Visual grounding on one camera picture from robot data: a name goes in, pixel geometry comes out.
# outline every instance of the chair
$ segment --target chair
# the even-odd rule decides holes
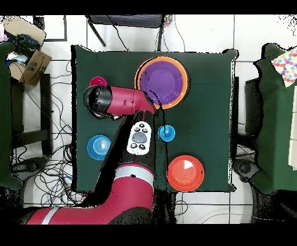
[[[126,27],[145,27],[159,28],[158,48],[161,51],[161,40],[164,29],[165,15],[86,15],[88,24],[93,30],[101,44],[106,44],[94,27],[94,24],[126,26]]]

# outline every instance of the purple plate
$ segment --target purple plate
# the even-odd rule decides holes
[[[172,103],[182,91],[182,74],[176,66],[167,61],[157,61],[149,65],[140,79],[140,89],[145,91],[154,104]]]

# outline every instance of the cardboard box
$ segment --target cardboard box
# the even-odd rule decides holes
[[[6,16],[4,19],[4,29],[14,36],[17,34],[27,34],[38,41],[40,46],[42,46],[46,37],[46,33],[43,30],[19,16]],[[16,63],[10,64],[11,77],[27,85],[36,86],[39,83],[40,74],[44,73],[51,59],[50,56],[40,50],[35,50],[26,67]]]

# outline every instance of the orange plate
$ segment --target orange plate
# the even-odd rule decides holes
[[[167,178],[174,189],[182,192],[193,191],[201,185],[204,169],[193,156],[181,155],[169,164]]]
[[[145,69],[149,65],[151,65],[155,62],[169,62],[169,63],[173,64],[180,71],[180,73],[182,75],[183,87],[182,87],[182,91],[180,92],[179,96],[172,103],[162,105],[163,109],[171,108],[171,107],[177,105],[183,99],[184,95],[186,94],[187,86],[188,86],[188,77],[187,77],[186,70],[177,60],[170,58],[170,57],[166,57],[166,56],[158,56],[158,57],[154,57],[154,58],[150,58],[150,59],[146,60],[138,68],[137,73],[135,75],[135,80],[134,80],[135,89],[141,90],[140,79],[142,77],[142,73],[145,71]],[[155,104],[156,109],[159,109],[159,107],[160,107],[159,104]]]

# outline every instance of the pink cup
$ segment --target pink cup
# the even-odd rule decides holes
[[[105,79],[102,78],[102,77],[94,77],[90,81],[90,86],[92,86],[92,85],[104,85],[104,86],[107,86],[107,83],[106,83]]]

